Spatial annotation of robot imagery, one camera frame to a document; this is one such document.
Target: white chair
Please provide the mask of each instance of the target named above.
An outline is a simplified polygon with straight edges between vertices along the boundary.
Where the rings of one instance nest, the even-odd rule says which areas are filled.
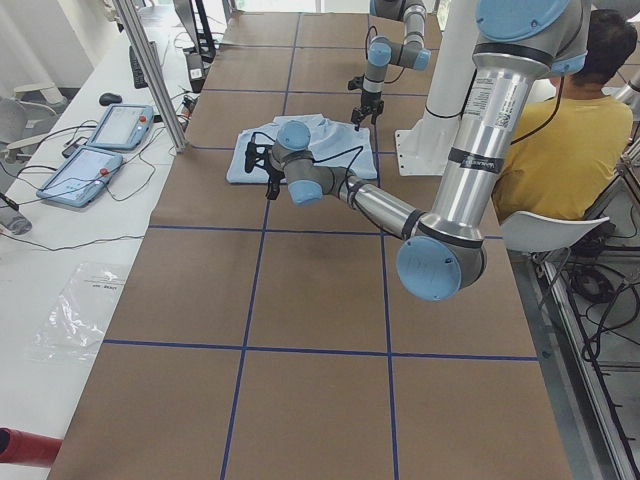
[[[568,248],[609,217],[596,220],[557,220],[531,212],[515,212],[502,223],[508,250],[541,253]]]

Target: folded cloth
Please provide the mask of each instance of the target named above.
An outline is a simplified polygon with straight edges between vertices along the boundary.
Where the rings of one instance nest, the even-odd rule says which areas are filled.
[[[351,170],[364,179],[376,178],[377,172],[373,163],[373,153],[369,142],[369,129],[361,128],[356,132],[353,125],[334,122],[317,114],[275,117],[273,122],[267,125],[250,130],[243,130],[242,133],[238,135],[236,147],[233,152],[233,159],[227,171],[227,181],[229,183],[267,183],[269,176],[264,170],[254,168],[251,173],[244,171],[244,152],[254,132],[263,132],[271,138],[276,138],[280,127],[289,120],[298,120],[309,127],[311,131],[311,143],[308,149],[311,150],[316,161],[323,160],[354,147],[362,146],[363,150],[351,165]],[[271,141],[263,135],[257,135],[255,141],[260,144],[271,143]],[[356,153],[357,151],[349,152],[332,160],[322,162],[322,165],[327,167],[347,167]]]

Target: red object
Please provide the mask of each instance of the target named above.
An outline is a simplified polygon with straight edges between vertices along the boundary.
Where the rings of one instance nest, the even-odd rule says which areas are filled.
[[[50,467],[61,445],[57,438],[0,428],[0,463]]]

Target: chair back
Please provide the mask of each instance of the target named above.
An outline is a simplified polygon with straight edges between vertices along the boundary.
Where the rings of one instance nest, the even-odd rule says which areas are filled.
[[[11,98],[0,100],[0,143],[22,140],[27,126],[27,112],[20,102]]]
[[[550,252],[576,243],[609,217],[596,220],[557,220],[531,212],[515,212],[502,223],[502,237],[508,250]]]

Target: yellow shirt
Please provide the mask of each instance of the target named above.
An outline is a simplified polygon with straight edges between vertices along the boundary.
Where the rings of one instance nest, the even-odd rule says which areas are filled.
[[[527,105],[513,139],[542,125],[555,103]],[[612,97],[563,98],[546,127],[509,149],[492,195],[500,222],[518,210],[582,219],[613,178],[632,123],[629,107]]]

